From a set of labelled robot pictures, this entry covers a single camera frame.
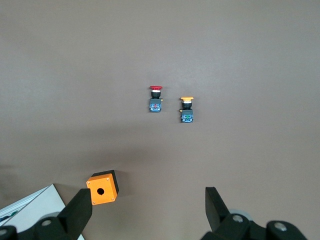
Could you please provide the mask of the white drawer cabinet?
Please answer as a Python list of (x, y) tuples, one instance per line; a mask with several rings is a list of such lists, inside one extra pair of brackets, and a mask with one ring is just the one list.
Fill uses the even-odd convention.
[(55, 185), (51, 184), (0, 209), (0, 227), (14, 226), (22, 232), (39, 220), (56, 217), (64, 207)]

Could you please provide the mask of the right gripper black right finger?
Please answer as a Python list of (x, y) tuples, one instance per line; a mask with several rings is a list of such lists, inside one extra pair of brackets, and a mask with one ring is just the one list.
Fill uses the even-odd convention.
[(215, 187), (205, 188), (205, 213), (211, 228), (201, 240), (308, 240), (293, 224), (272, 220), (262, 227), (240, 213), (230, 213)]

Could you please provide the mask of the red push button switch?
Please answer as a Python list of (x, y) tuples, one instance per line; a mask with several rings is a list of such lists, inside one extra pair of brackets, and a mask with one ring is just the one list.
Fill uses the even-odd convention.
[(163, 89), (160, 85), (152, 85), (149, 87), (151, 98), (149, 100), (149, 111), (151, 113), (159, 113), (162, 110), (161, 90)]

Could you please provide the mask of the orange button enclosure box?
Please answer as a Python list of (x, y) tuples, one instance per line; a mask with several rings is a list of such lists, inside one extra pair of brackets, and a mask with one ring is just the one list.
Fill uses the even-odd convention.
[(94, 173), (86, 181), (86, 186), (90, 189), (93, 206), (112, 203), (119, 193), (119, 185), (114, 170)]

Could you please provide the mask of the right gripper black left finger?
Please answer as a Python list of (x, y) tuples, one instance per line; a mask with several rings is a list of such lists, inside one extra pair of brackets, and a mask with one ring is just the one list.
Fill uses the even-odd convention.
[(55, 217), (45, 217), (25, 231), (0, 227), (0, 240), (77, 240), (92, 216), (91, 191), (82, 188)]

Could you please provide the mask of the yellow push button switch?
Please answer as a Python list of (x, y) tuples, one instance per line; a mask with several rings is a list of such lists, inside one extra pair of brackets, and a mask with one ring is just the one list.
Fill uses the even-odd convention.
[(180, 98), (182, 106), (179, 110), (181, 123), (192, 123), (194, 121), (194, 113), (192, 110), (193, 99), (193, 96), (182, 96)]

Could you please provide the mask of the brown paper table cover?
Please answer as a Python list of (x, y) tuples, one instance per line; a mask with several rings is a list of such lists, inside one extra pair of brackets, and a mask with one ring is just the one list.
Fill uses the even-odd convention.
[(199, 240), (206, 187), (320, 240), (320, 0), (0, 0), (0, 208), (107, 170), (87, 240)]

